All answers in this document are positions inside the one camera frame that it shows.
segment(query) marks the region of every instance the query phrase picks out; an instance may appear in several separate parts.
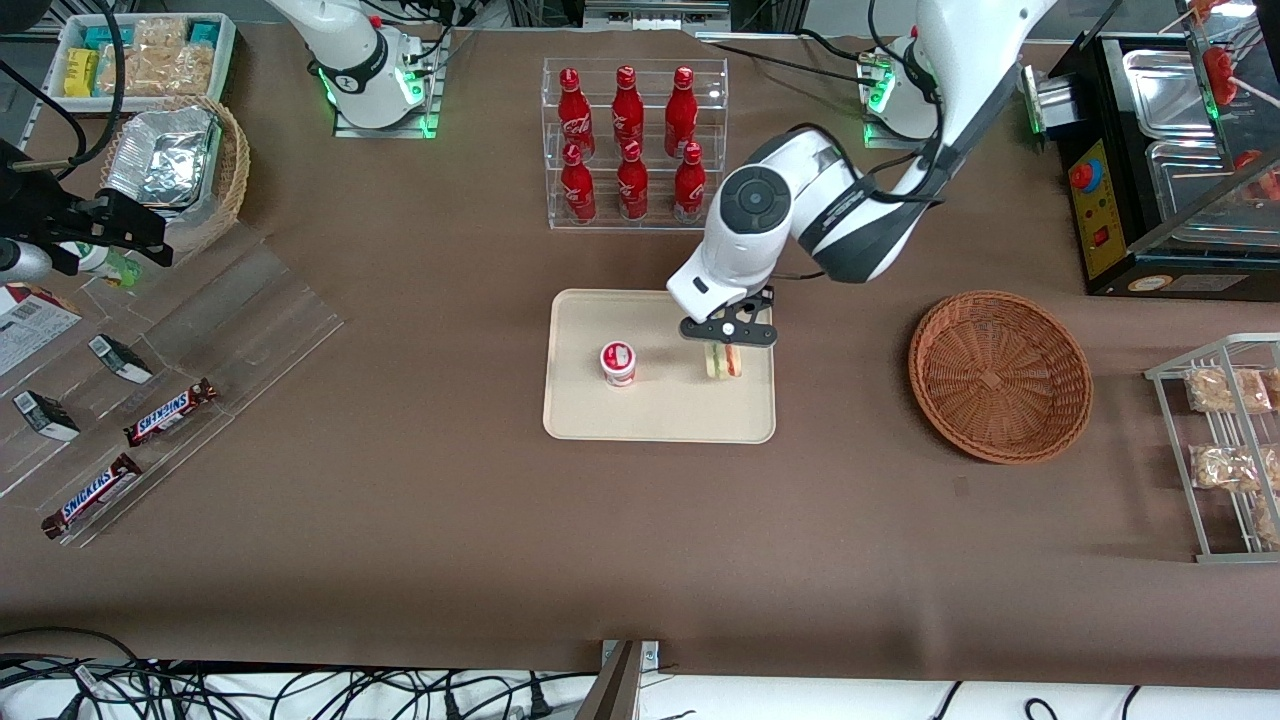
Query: acrylic display stand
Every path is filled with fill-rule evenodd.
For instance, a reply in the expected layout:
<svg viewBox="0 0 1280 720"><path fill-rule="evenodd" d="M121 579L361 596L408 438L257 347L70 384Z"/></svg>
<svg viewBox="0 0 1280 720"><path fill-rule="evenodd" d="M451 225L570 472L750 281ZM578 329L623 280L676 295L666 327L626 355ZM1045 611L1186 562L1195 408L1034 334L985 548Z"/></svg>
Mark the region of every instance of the acrylic display stand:
<svg viewBox="0 0 1280 720"><path fill-rule="evenodd" d="M613 94L620 65L636 70L636 90L644 100L644 155L649 168L649 214L639 220L625 219L618 211L618 165L622 154L613 140ZM694 70L694 96L698 99L698 129L707 170L703 214L724 179L724 152L728 137L728 61L727 60L637 60L602 58L548 58L543 61L543 156L547 165L547 220L556 229L576 231L692 231L704 224L681 224L672 215L676 168L681 160L663 150L667 100L671 97L676 68ZM577 70L582 94L591 104L595 154L586 161L595 184L595 219L577 224L564 202L559 182L564 167L564 137L561 132L559 73Z"/></svg>
<svg viewBox="0 0 1280 720"><path fill-rule="evenodd" d="M1257 514L1270 516L1271 527L1280 528L1280 507L1275 493L1240 492L1221 488L1197 489L1192 483L1194 468L1189 447L1193 445L1215 445L1245 448L1253 459L1262 487L1277 487L1268 477L1263 450L1280 442L1280 425L1276 413L1245 413L1244 398L1235 382L1234 369L1238 368L1276 368L1280 366L1280 333L1245 333L1228 336L1217 342L1193 350L1169 363L1157 365L1146 373L1146 378L1156 386L1156 397L1169 429L1169 441L1174 448L1178 473L1181 475L1187 503L1190 506L1192 523L1196 525L1196 538L1201 552L1197 562L1280 562L1280 547L1274 547L1260 537ZM1197 368L1221 368L1224 379L1230 388L1234 413L1188 413L1174 411L1170 396L1179 398L1187 395L1183 378ZM1220 525L1239 527L1242 547L1224 547L1215 543L1206 527L1215 520Z"/></svg>
<svg viewBox="0 0 1280 720"><path fill-rule="evenodd" d="M143 275L132 288L95 279L60 293L82 319L0 375L0 505L31 510L32 533L122 452L143 470L81 516L63 544L91 542L342 325L243 224L172 268L140 263ZM134 384L110 372L88 348L99 333L131 346L152 378ZM216 400L128 447L123 428L201 378ZM32 430L13 405L28 389L60 401L79 436L59 442Z"/></svg>

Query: brown tablecloth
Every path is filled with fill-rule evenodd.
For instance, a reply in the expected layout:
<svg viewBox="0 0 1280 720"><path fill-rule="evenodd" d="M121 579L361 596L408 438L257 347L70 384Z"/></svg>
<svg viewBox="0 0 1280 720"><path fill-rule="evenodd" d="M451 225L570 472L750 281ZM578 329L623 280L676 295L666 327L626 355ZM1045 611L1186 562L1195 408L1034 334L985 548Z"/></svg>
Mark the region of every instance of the brown tablecloth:
<svg viewBox="0 0 1280 720"><path fill-rule="evenodd" d="M1084 296L1061 170L1020 104L884 277L778 287L772 441L561 442L540 423L552 299L660 288L698 236L547 228L543 56L722 51L485 32L449 65L436 140L352 141L329 136L296 32L242 29L242 215L347 325L87 550L0 510L4 626L92 626L148 657L586 669L595 641L645 637L687 673L1280 684L1280 570L1190 561L1139 374L1280 318ZM890 156L856 142L850 83L730 61L731 164L800 120L863 167ZM41 117L33 154L69 146L59 123ZM794 246L780 263L810 266ZM1051 462L974 461L911 400L916 320L975 288L1041 302L1089 357L1092 424Z"/></svg>

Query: woven basket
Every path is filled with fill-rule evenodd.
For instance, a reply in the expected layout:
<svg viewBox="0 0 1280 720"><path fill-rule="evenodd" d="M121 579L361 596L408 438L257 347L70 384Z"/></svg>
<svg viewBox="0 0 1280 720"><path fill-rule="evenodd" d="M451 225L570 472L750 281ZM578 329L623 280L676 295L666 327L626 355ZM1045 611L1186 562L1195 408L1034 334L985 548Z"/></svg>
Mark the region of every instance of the woven basket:
<svg viewBox="0 0 1280 720"><path fill-rule="evenodd" d="M223 123L223 140L218 146L218 168L214 177L212 195L218 199L218 206L204 223L187 225L183 223L170 223L165 231L165 242L178 252L196 252L212 241L221 237L236 224L241 204L244 201L244 190L248 187L248 138L241 129L236 118L220 102L204 96L186 95L165 100L160 108L163 110L180 110L189 106L204 108L215 113ZM111 172L111 163L115 160L115 151L120 146L123 131L116 131L111 143L106 147L106 164L102 165L102 184L106 184L106 176Z"/></svg>
<svg viewBox="0 0 1280 720"><path fill-rule="evenodd" d="M1041 462L1084 432L1093 378L1071 333L1007 292L965 292L920 320L911 391L960 450L992 462Z"/></svg>

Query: stainless steel tray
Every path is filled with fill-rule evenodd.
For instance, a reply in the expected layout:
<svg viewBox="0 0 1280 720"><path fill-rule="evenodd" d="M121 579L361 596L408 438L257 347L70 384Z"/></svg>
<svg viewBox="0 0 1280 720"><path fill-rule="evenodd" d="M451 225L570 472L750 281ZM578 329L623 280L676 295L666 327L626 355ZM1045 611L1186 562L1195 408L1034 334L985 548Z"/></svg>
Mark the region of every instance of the stainless steel tray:
<svg viewBox="0 0 1280 720"><path fill-rule="evenodd" d="M1226 179L1217 146L1211 141L1152 142L1147 167L1156 187L1160 218L1167 220ZM1280 228L1272 214L1254 202L1236 201L1235 195L1197 213L1172 237L1183 242L1249 246L1274 251Z"/></svg>
<svg viewBox="0 0 1280 720"><path fill-rule="evenodd" d="M1190 53L1134 50L1123 61L1143 133L1153 140L1213 137Z"/></svg>

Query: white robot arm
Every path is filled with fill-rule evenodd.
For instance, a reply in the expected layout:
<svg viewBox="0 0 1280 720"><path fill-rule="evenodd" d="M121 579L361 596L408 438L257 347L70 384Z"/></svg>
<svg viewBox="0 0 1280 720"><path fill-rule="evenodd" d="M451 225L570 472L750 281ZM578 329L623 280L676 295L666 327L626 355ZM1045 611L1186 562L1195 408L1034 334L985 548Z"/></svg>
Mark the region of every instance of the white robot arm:
<svg viewBox="0 0 1280 720"><path fill-rule="evenodd" d="M908 68L896 70L941 99L941 124L922 156L882 192L817 126L764 143L721 184L701 245L667 281L692 320L686 325L763 290L788 236L833 281L861 283L883 273L929 208L927 199L1002 110L1023 41L1055 1L919 0L919 35L905 54Z"/></svg>
<svg viewBox="0 0 1280 720"><path fill-rule="evenodd" d="M387 127L422 104L417 37L374 27L358 0L266 1L302 35L338 111L351 124Z"/></svg>

